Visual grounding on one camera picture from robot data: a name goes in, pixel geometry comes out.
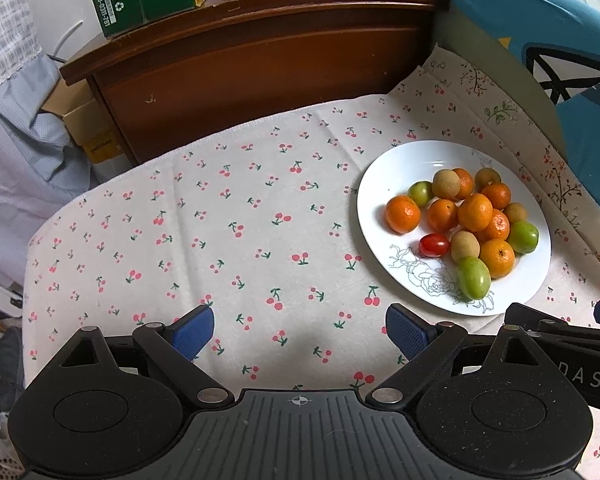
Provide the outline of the large orange mandarin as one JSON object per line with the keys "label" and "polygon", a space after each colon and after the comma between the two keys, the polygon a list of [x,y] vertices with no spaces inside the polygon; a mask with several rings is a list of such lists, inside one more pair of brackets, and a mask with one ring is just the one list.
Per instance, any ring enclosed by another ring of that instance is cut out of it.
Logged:
{"label": "large orange mandarin", "polygon": [[509,220],[503,211],[494,209],[491,220],[485,229],[476,234],[480,244],[488,240],[507,240],[509,237]]}

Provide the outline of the blue cartoon cushion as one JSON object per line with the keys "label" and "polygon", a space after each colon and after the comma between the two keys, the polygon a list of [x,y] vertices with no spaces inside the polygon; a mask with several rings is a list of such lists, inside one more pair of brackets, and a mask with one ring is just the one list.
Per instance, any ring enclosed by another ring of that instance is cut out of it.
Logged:
{"label": "blue cartoon cushion", "polygon": [[600,12],[579,0],[452,0],[552,101],[570,168],[600,205]]}

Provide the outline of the dark wooden cabinet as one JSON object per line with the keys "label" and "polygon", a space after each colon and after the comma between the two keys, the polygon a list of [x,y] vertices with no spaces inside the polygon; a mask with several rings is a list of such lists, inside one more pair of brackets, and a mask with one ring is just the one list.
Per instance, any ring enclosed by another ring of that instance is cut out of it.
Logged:
{"label": "dark wooden cabinet", "polygon": [[142,164],[244,122],[385,93],[431,52],[450,0],[207,0],[62,66]]}

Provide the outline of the large green tomato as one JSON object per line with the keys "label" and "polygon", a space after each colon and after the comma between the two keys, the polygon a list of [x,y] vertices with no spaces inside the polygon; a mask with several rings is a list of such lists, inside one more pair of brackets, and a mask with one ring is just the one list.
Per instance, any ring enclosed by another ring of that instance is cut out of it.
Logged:
{"label": "large green tomato", "polygon": [[508,244],[521,255],[531,254],[539,244],[539,231],[526,220],[513,222],[509,227]]}

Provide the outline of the green tomato top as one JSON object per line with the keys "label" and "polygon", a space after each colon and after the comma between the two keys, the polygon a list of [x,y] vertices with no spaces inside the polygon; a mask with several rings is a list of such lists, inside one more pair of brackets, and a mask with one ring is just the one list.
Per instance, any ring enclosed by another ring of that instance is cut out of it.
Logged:
{"label": "green tomato top", "polygon": [[467,300],[483,299],[491,286],[491,274],[478,257],[466,257],[457,263],[457,286]]}

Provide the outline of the cardboard box by cabinet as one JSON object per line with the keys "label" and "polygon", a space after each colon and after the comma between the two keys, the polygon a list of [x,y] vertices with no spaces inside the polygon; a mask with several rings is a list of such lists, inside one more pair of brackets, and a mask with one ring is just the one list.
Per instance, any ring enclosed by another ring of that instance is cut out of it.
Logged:
{"label": "cardboard box by cabinet", "polygon": [[71,139],[93,164],[108,162],[124,154],[85,80],[68,86],[64,78],[59,78],[41,110],[64,123]]}

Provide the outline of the large orange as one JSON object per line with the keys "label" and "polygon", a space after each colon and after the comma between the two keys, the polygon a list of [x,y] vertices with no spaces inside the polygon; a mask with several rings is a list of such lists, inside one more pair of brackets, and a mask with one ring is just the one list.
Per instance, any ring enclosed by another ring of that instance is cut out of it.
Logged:
{"label": "large orange", "polygon": [[505,278],[513,271],[516,255],[506,240],[487,240],[481,245],[479,258],[488,268],[491,278]]}

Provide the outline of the small orange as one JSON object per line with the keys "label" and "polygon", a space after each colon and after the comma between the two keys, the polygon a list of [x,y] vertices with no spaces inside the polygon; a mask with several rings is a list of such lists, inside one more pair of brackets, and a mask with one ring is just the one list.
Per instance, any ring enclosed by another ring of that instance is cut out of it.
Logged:
{"label": "small orange", "polygon": [[509,187],[502,182],[491,183],[485,186],[480,193],[486,196],[490,200],[492,207],[497,210],[504,210],[512,198]]}

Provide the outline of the white plate with rose drawing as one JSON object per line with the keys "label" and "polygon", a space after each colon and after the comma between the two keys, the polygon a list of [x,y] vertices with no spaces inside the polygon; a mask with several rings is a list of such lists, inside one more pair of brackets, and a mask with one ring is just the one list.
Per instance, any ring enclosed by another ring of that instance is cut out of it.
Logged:
{"label": "white plate with rose drawing", "polygon": [[538,292],[552,244],[526,186],[475,148],[417,141],[366,169],[358,223],[380,265],[434,307],[491,316]]}

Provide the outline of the small orange mandarin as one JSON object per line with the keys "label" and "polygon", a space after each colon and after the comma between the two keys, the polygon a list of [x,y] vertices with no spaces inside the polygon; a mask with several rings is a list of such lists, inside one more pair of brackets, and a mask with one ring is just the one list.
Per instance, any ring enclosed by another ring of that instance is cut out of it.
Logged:
{"label": "small orange mandarin", "polygon": [[460,179],[460,190],[455,195],[455,200],[457,202],[460,200],[466,200],[466,198],[471,196],[471,194],[474,192],[474,178],[464,168],[454,168],[453,171]]}

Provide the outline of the red cherry tomato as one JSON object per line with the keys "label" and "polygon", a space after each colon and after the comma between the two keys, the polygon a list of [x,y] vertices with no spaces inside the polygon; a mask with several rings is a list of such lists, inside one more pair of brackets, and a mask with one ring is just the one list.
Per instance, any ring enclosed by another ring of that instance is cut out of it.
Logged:
{"label": "red cherry tomato", "polygon": [[426,258],[442,258],[450,249],[448,238],[440,233],[430,233],[418,242],[419,253]]}

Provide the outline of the small green tomato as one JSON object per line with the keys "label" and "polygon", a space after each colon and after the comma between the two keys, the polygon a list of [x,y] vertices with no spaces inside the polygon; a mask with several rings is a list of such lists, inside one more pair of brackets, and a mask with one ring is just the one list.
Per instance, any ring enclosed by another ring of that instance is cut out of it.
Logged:
{"label": "small green tomato", "polygon": [[414,203],[419,206],[419,208],[424,208],[434,199],[432,183],[430,181],[415,182],[408,189],[407,195],[414,200]]}

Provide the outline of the light blue shirt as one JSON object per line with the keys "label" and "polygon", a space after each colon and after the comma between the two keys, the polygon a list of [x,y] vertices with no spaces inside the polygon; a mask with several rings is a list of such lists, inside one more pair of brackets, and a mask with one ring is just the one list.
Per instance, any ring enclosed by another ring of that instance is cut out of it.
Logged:
{"label": "light blue shirt", "polygon": [[62,120],[42,111],[59,80],[40,54],[0,84],[0,280],[21,284],[30,238],[65,204],[131,168],[122,155],[94,165]]}

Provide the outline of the cherry print tablecloth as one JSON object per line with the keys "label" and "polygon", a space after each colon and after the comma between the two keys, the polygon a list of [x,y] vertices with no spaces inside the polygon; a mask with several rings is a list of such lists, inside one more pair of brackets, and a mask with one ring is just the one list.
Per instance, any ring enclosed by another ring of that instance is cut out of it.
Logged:
{"label": "cherry print tablecloth", "polygon": [[[31,479],[575,479],[592,416],[504,312],[467,316],[408,292],[358,223],[366,169],[392,148],[475,148],[528,188],[550,270],[519,302],[599,328],[600,207],[488,75],[435,48],[384,96],[248,122],[146,162],[32,237],[26,390],[9,416]],[[234,394],[192,405],[150,376],[134,330],[201,304],[194,363]],[[366,394],[406,359],[392,304],[468,331],[451,369],[406,408]]]}

